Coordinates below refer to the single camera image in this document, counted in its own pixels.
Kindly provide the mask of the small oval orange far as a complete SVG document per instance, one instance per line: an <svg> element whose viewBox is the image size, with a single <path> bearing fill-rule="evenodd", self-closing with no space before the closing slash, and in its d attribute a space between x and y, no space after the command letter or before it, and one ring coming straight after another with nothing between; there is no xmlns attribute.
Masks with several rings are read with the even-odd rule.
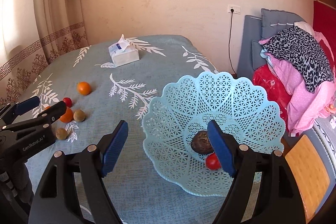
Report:
<svg viewBox="0 0 336 224"><path fill-rule="evenodd" d="M87 96L92 92L92 88L89 83L87 82L79 82L77 84L77 92L80 93L83 96Z"/></svg>

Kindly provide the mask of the red headboard panel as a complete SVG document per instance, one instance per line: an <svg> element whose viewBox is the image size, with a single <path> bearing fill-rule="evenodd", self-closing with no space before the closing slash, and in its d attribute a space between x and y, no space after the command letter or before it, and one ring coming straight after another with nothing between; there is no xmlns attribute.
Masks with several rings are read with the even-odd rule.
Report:
<svg viewBox="0 0 336 224"><path fill-rule="evenodd" d="M314 1L313 29L327 39L335 57L336 10L322 2Z"/></svg>

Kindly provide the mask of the round orange mandarin middle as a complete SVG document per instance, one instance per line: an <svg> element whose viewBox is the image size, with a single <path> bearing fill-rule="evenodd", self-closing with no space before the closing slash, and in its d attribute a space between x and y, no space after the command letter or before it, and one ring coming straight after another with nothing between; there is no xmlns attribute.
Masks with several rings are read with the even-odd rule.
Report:
<svg viewBox="0 0 336 224"><path fill-rule="evenodd" d="M74 114L71 108L67 107L66 112L59 118L59 120L63 123L69 123L73 120Z"/></svg>

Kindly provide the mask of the brown kiwi on bed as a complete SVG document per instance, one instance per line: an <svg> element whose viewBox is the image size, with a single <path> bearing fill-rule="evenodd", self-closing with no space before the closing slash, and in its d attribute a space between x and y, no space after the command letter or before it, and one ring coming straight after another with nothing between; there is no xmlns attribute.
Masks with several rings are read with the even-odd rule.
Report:
<svg viewBox="0 0 336 224"><path fill-rule="evenodd" d="M86 119L86 114L84 111L77 109L73 112L73 119L76 122L83 122Z"/></svg>

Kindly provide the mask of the dark avocado in basket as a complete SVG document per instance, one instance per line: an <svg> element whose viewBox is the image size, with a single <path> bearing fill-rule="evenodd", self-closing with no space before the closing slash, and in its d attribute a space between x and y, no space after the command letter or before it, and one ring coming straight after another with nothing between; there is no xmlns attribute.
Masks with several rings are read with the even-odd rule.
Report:
<svg viewBox="0 0 336 224"><path fill-rule="evenodd" d="M199 131L191 141L191 148L196 153L208 155L214 152L214 149L209 141L208 133L205 130Z"/></svg>

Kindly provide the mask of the brown kiwi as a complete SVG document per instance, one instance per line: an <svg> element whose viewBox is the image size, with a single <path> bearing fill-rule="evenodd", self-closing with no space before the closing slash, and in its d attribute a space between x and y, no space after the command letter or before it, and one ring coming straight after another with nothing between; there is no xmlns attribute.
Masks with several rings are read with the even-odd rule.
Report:
<svg viewBox="0 0 336 224"><path fill-rule="evenodd" d="M64 128L58 128L55 133L56 139L65 140L68 138L68 132Z"/></svg>
<svg viewBox="0 0 336 224"><path fill-rule="evenodd" d="M73 119L76 122L83 122L86 119L86 114L84 111L77 109L73 112Z"/></svg>

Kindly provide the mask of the grey blue cushion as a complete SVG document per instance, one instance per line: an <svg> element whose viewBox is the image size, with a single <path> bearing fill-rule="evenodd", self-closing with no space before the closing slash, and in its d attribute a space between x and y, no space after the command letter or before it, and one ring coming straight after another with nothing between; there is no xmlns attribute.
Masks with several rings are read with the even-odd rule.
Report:
<svg viewBox="0 0 336 224"><path fill-rule="evenodd" d="M251 80L256 69L267 64L266 59L260 55L263 49L260 40L269 39L281 30L291 28L295 22L303 21L301 16L293 12L265 8L261 9L260 17L246 15L237 76Z"/></svg>

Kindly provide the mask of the red quilt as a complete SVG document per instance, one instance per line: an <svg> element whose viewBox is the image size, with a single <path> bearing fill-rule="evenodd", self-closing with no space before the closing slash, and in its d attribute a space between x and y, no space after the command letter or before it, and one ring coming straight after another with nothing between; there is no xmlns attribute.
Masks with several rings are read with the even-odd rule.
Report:
<svg viewBox="0 0 336 224"><path fill-rule="evenodd" d="M252 77L252 83L263 87L267 93L268 100L278 104L280 108L280 117L284 120L286 129L288 129L287 106L291 96L286 92L285 87L279 78L270 71L266 64L255 70Z"/></svg>

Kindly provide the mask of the teal leaf-pattern bedspread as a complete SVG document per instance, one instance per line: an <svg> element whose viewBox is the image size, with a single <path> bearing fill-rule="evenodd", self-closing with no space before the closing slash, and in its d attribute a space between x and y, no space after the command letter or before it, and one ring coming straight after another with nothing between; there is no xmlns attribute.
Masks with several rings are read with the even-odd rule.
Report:
<svg viewBox="0 0 336 224"><path fill-rule="evenodd" d="M129 126L128 138L114 170L104 184L119 216L126 223L211 223L223 198L198 197L161 178L143 150L141 122L149 101L162 94L164 86L182 76L197 77L201 69L188 63L185 53L197 50L182 36L147 36L139 60L117 68L111 61L108 43L76 50L55 59L23 92L21 100L32 96L42 106L54 99L71 98L74 109L83 110L86 120L68 125L70 137L57 141L27 162L33 188L55 151L80 152L112 133L120 120ZM92 92L77 92L79 82L87 82Z"/></svg>

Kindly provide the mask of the pink dotted blanket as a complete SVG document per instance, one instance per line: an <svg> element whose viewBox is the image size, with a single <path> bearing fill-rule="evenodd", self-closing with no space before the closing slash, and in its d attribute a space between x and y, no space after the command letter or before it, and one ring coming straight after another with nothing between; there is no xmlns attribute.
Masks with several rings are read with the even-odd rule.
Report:
<svg viewBox="0 0 336 224"><path fill-rule="evenodd" d="M291 96L286 107L289 136L302 134L312 128L316 118L330 115L326 107L334 103L335 81L325 81L311 93L306 89L302 75L290 62L279 60L270 53L267 56L272 63L269 68L274 70Z"/></svg>

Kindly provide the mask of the white tissue pack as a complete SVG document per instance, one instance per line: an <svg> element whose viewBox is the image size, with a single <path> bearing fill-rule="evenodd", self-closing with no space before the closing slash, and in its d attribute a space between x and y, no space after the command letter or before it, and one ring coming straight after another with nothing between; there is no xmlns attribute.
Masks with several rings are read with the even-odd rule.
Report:
<svg viewBox="0 0 336 224"><path fill-rule="evenodd" d="M108 47L108 52L112 60L112 67L120 67L138 61L139 53L135 46L121 35L118 42Z"/></svg>

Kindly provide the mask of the white wall socket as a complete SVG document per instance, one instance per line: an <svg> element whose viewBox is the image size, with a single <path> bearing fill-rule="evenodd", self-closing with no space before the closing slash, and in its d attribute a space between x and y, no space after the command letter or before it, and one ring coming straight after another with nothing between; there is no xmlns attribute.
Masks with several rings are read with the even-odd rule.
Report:
<svg viewBox="0 0 336 224"><path fill-rule="evenodd" d="M240 14L241 8L240 6L228 5L228 12L231 14Z"/></svg>

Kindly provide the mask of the leopard print cloth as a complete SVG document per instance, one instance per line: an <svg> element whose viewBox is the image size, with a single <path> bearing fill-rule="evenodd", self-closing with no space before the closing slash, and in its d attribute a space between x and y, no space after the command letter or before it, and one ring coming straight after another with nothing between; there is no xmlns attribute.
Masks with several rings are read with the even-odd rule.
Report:
<svg viewBox="0 0 336 224"><path fill-rule="evenodd" d="M291 63L311 93L323 82L334 81L330 62L319 42L298 26L281 30L264 44L264 48L278 60Z"/></svg>

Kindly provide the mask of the red tomato in basket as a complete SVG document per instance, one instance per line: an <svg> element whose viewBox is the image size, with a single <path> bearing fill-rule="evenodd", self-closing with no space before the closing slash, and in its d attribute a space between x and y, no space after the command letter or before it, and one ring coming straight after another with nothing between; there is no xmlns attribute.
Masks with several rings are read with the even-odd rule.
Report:
<svg viewBox="0 0 336 224"><path fill-rule="evenodd" d="M221 168L221 164L215 153L212 153L206 157L205 164L209 170L218 170Z"/></svg>

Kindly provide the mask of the light blue plastic basket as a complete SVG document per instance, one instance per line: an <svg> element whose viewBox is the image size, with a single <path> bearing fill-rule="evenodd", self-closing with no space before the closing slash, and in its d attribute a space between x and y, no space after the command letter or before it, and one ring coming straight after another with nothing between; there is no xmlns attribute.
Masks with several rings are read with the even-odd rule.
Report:
<svg viewBox="0 0 336 224"><path fill-rule="evenodd" d="M232 184L228 173L208 169L205 156L191 148L192 138L210 121L256 152L284 148L285 122L262 87L226 72L183 76L150 102L142 120L143 149L162 178L189 194L224 197Z"/></svg>

